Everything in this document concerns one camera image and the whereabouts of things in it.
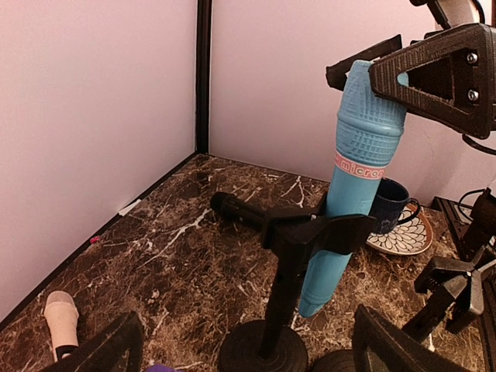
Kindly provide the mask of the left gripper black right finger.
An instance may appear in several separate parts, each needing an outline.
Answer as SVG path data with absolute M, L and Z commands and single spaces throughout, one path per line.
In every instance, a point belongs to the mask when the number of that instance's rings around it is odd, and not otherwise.
M 352 337 L 357 371 L 464 371 L 434 353 L 370 307 L 359 305 Z

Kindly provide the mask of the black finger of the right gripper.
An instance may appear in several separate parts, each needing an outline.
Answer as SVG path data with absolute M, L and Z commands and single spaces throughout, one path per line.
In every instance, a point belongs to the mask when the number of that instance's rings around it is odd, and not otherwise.
M 374 61 L 385 57 L 402 48 L 401 35 L 398 34 L 390 39 L 383 40 L 337 62 L 325 69 L 325 77 L 330 88 L 344 88 L 347 80 L 346 74 L 350 71 L 356 60 Z
M 495 29 L 465 24 L 381 58 L 373 92 L 477 139 L 495 130 Z

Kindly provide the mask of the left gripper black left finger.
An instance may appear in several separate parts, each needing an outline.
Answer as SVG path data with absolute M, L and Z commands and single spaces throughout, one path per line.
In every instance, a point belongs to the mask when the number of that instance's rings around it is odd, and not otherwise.
M 135 312 L 125 312 L 42 371 L 140 371 L 142 358 L 142 323 Z

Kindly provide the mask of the purple toy microphone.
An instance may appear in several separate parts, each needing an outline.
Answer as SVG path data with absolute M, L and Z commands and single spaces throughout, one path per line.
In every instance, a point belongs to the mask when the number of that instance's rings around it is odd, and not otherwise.
M 168 367 L 163 364 L 154 364 L 146 369 L 146 372 L 181 372 L 173 367 Z

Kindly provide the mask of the light blue toy microphone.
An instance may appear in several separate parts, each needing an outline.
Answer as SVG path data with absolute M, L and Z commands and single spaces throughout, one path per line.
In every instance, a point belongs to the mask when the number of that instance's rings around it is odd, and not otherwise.
M 372 63 L 356 60 L 350 69 L 337 114 L 335 167 L 326 198 L 326 215 L 369 213 L 381 178 L 404 132 L 404 106 L 377 97 L 371 88 Z M 352 251 L 331 243 L 308 263 L 298 306 L 309 318 L 330 301 Z

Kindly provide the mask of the black microphone stand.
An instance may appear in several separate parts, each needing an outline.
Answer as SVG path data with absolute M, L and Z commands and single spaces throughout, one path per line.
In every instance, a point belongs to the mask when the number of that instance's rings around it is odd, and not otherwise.
M 421 345 L 441 322 L 448 332 L 461 332 L 483 315 L 483 283 L 494 273 L 494 260 L 485 261 L 482 253 L 469 262 L 433 257 L 414 282 L 416 292 L 430 296 L 425 306 L 399 329 Z M 352 347 L 323 356 L 313 369 L 357 371 Z

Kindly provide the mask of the stand holding blue microphone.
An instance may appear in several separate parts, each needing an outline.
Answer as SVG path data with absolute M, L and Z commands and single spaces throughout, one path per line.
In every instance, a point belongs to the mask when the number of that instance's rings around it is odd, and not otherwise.
M 354 214 L 325 215 L 326 201 L 314 208 L 260 210 L 235 195 L 218 191 L 212 210 L 229 221 L 241 222 L 260 232 L 261 246 L 277 257 L 277 270 L 265 316 L 237 326 L 223 341 L 220 371 L 304 371 L 308 353 L 301 337 L 289 324 L 304 282 L 308 262 L 331 243 L 352 252 L 365 244 L 375 219 Z

